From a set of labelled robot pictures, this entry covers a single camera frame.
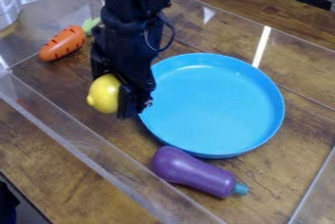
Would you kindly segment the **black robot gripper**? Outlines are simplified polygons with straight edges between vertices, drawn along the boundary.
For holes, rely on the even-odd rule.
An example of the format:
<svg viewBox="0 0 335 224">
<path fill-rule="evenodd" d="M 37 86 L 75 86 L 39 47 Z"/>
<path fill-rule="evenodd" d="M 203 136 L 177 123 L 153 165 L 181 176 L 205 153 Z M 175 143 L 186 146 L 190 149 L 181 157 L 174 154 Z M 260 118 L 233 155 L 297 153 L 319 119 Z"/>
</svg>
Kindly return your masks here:
<svg viewBox="0 0 335 224">
<path fill-rule="evenodd" d="M 112 72 L 124 80 L 116 116 L 127 119 L 153 104 L 155 81 L 150 63 L 158 57 L 163 24 L 157 16 L 136 22 L 122 22 L 111 16 L 100 18 L 100 22 L 102 27 L 92 29 L 91 76 L 96 79 Z"/>
</svg>

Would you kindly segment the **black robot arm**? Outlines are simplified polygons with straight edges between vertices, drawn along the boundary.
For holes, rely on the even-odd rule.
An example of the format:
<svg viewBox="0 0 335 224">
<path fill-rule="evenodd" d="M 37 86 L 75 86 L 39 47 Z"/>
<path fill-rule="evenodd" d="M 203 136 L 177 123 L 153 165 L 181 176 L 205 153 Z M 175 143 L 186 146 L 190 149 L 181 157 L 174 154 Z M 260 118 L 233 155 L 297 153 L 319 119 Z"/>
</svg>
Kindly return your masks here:
<svg viewBox="0 0 335 224">
<path fill-rule="evenodd" d="M 104 0 L 102 24 L 91 30 L 91 75 L 112 74 L 120 81 L 116 115 L 139 114 L 155 89 L 150 64 L 170 47 L 161 42 L 162 30 L 173 28 L 163 9 L 170 0 Z"/>
</svg>

